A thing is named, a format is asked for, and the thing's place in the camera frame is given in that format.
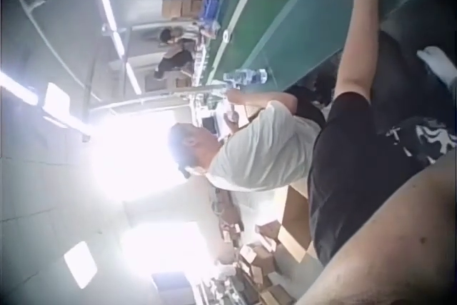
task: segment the water bottle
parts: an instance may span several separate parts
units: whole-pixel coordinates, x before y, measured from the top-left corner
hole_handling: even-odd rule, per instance
[[[253,71],[252,69],[237,69],[230,73],[225,73],[223,77],[225,82],[231,82],[236,86],[245,86],[253,84],[265,84],[268,79],[268,73],[265,69]]]

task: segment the man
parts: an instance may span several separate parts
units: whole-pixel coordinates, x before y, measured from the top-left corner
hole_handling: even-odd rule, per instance
[[[205,174],[214,186],[230,191],[265,191],[306,177],[314,141],[325,123],[320,111],[313,108],[314,117],[297,116],[297,109],[307,106],[281,92],[243,94],[231,89],[227,97],[232,104],[263,111],[225,144],[205,128],[176,124],[169,146],[180,170]]]
[[[457,304],[456,159],[449,152],[395,192],[297,305]]]
[[[308,178],[311,235],[324,266],[395,190],[456,146],[452,130],[422,117],[376,134],[370,95],[377,58],[378,0],[353,0],[335,100]]]

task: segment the blue bin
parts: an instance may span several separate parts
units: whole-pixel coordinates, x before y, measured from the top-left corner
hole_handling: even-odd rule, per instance
[[[202,21],[213,21],[217,17],[219,0],[203,0],[200,19]]]

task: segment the white shoe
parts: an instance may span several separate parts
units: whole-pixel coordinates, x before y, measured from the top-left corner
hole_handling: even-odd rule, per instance
[[[437,46],[427,46],[424,50],[419,50],[417,56],[448,88],[457,79],[456,66]]]

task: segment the fluorescent light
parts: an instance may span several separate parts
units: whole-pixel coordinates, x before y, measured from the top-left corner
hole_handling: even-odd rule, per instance
[[[91,126],[70,114],[70,96],[53,83],[48,84],[43,110],[54,118],[53,120],[45,119],[54,124],[56,120],[60,124],[56,124],[57,126],[69,126],[85,135],[92,134]]]
[[[124,48],[124,45],[122,44],[122,39],[121,35],[119,35],[118,32],[113,33],[113,43],[114,43],[114,48],[116,48],[117,54],[119,57],[122,57],[125,55],[126,50]]]
[[[64,259],[79,288],[86,287],[97,272],[97,265],[87,243],[79,242],[65,253]]]
[[[138,80],[136,80],[134,69],[131,68],[130,62],[126,63],[126,73],[130,80],[131,86],[134,88],[135,94],[141,94],[140,85],[138,83]]]
[[[68,116],[70,114],[70,96],[50,82],[46,90],[43,110],[54,117]]]
[[[103,8],[104,8],[104,11],[106,14],[106,19],[108,21],[108,26],[109,26],[110,30],[113,31],[111,38],[113,39],[114,48],[116,49],[117,54],[119,55],[119,58],[122,59],[126,53],[126,50],[122,43],[121,37],[119,36],[119,33],[117,32],[117,25],[116,25],[116,20],[114,18],[113,9],[111,8],[111,2],[109,0],[101,0],[101,3],[103,4]],[[129,78],[130,84],[135,91],[135,94],[137,94],[137,95],[141,94],[141,88],[138,84],[138,81],[136,80],[134,70],[131,68],[130,64],[126,65],[126,73]]]
[[[51,117],[48,117],[48,116],[43,116],[43,118],[49,122],[51,122],[52,124],[54,124],[55,126],[58,126],[59,128],[62,128],[62,129],[66,129],[67,126],[63,125],[60,121],[57,121],[55,119],[52,119]]]
[[[109,28],[112,31],[117,31],[116,20],[114,19],[113,9],[111,8],[111,2],[109,0],[101,0],[103,8],[106,14],[106,19],[108,20]]]
[[[4,72],[0,71],[0,86],[11,92],[28,105],[36,106],[38,104],[38,96],[20,83],[14,81]]]

